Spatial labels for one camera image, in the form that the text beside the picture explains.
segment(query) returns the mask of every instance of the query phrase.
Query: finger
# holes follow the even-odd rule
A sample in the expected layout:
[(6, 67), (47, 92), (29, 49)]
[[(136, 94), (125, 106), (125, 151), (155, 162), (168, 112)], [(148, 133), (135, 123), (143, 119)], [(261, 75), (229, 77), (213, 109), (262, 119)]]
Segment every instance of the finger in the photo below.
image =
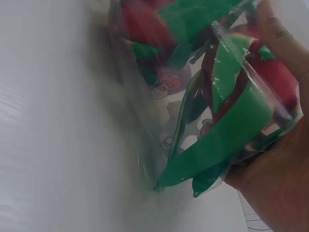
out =
[(241, 191), (242, 177), (245, 172), (245, 169), (246, 169), (245, 167), (232, 166), (227, 176), (225, 177), (224, 182), (226, 182), (233, 188)]
[(256, 19), (264, 43), (299, 81), (300, 103), (309, 125), (309, 51), (278, 20), (269, 0), (257, 6)]

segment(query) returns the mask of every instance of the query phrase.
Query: cartoon illustration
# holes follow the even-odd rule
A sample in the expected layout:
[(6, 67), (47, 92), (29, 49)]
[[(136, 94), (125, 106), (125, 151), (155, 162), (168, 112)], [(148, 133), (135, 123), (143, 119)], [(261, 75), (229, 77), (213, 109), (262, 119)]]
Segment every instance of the cartoon illustration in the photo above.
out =
[(162, 99), (184, 91), (191, 79), (191, 69), (187, 65), (184, 69), (162, 68), (157, 71), (157, 85), (151, 91), (153, 99)]

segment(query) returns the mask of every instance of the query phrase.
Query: plastic bag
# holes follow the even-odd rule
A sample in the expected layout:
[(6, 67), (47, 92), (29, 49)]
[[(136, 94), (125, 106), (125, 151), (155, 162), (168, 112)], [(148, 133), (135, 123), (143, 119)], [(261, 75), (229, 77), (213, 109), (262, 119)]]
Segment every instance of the plastic bag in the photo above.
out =
[(111, 1), (111, 42), (154, 190), (192, 179), (197, 197), (294, 125), (297, 81), (261, 41), (257, 4)]

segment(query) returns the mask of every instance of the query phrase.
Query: hand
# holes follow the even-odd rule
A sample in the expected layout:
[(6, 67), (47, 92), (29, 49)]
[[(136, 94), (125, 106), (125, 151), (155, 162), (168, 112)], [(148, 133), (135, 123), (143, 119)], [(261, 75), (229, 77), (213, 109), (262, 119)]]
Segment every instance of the hand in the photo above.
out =
[(274, 231), (309, 232), (309, 51), (283, 27), (268, 0), (258, 5), (256, 19), (267, 47), (299, 82), (304, 117), (269, 152), (232, 169), (225, 181)]

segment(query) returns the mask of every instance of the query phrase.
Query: plastic wrap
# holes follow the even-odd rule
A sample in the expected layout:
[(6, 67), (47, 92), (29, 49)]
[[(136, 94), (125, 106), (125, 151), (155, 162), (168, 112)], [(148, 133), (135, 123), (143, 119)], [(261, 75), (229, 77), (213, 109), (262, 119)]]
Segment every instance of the plastic wrap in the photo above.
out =
[(111, 1), (111, 42), (142, 124), (150, 189), (191, 180), (197, 197), (294, 125), (297, 81), (263, 44), (257, 4)]

